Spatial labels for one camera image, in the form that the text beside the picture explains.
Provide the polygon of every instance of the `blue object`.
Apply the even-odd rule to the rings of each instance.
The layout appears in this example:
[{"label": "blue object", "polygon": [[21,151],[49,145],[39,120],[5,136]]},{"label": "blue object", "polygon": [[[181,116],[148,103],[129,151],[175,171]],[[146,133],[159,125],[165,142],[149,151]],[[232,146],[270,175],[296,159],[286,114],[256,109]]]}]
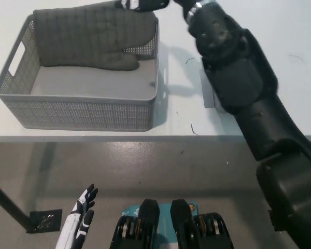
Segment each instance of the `blue object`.
[{"label": "blue object", "polygon": [[[198,214],[196,202],[188,202],[192,215]],[[157,236],[154,239],[153,249],[177,248],[177,238],[172,224],[171,203],[159,204],[160,216]],[[124,210],[121,215],[138,216],[139,205],[133,205]]]}]

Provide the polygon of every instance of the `black pole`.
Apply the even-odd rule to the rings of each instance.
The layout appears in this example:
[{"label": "black pole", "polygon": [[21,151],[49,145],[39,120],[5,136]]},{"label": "black pole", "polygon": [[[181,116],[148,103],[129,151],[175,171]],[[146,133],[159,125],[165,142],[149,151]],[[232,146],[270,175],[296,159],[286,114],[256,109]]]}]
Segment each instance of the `black pole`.
[{"label": "black pole", "polygon": [[34,224],[31,219],[26,216],[19,207],[15,205],[0,189],[0,206],[6,210],[27,232],[33,232],[37,229],[37,224]]}]

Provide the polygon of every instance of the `perforated basket side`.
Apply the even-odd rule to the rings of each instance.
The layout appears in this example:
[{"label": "perforated basket side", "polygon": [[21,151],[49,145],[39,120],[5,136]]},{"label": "perforated basket side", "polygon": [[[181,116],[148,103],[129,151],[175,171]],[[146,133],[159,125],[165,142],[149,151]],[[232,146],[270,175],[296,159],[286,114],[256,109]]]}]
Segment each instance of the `perforated basket side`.
[{"label": "perforated basket side", "polygon": [[33,22],[29,22],[20,42],[25,52],[14,75],[7,69],[0,86],[0,94],[30,94],[40,69]]},{"label": "perforated basket side", "polygon": [[158,51],[158,26],[159,24],[156,25],[155,27],[155,35],[153,39],[146,45],[140,46],[140,47],[134,47],[134,48],[127,48],[124,49],[124,52],[126,53],[134,53],[139,56],[147,56],[150,58],[155,58],[156,53]]},{"label": "perforated basket side", "polygon": [[8,101],[6,105],[26,128],[146,131],[152,127],[153,104]]}]

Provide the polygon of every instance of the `basket handle hole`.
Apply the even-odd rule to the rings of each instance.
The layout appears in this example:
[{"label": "basket handle hole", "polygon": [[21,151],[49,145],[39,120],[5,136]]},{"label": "basket handle hole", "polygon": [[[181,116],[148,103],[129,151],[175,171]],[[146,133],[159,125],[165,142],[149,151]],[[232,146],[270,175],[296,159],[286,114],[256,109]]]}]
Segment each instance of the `basket handle hole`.
[{"label": "basket handle hole", "polygon": [[9,72],[12,76],[15,76],[15,73],[17,71],[17,68],[19,67],[20,65],[20,62],[22,60],[22,57],[24,55],[24,52],[25,52],[25,46],[24,44],[21,42],[19,44],[19,47],[17,48],[16,50],[16,53],[15,53],[15,56],[9,66]]}]

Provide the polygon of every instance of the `white table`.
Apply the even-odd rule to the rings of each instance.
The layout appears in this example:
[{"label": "white table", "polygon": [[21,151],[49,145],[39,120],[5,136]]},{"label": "white table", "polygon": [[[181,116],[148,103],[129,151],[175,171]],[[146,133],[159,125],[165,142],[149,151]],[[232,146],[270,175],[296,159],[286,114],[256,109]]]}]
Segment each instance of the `white table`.
[{"label": "white table", "polygon": [[[73,7],[100,0],[0,0],[0,71],[34,9]],[[279,80],[289,114],[311,140],[311,0],[221,0],[222,7],[260,42]],[[188,138],[243,139],[234,118],[204,108],[200,56],[187,32],[182,10],[171,3],[160,19],[160,69],[165,101],[157,102],[155,127],[148,132],[28,130],[0,100],[0,142],[158,141]]]}]

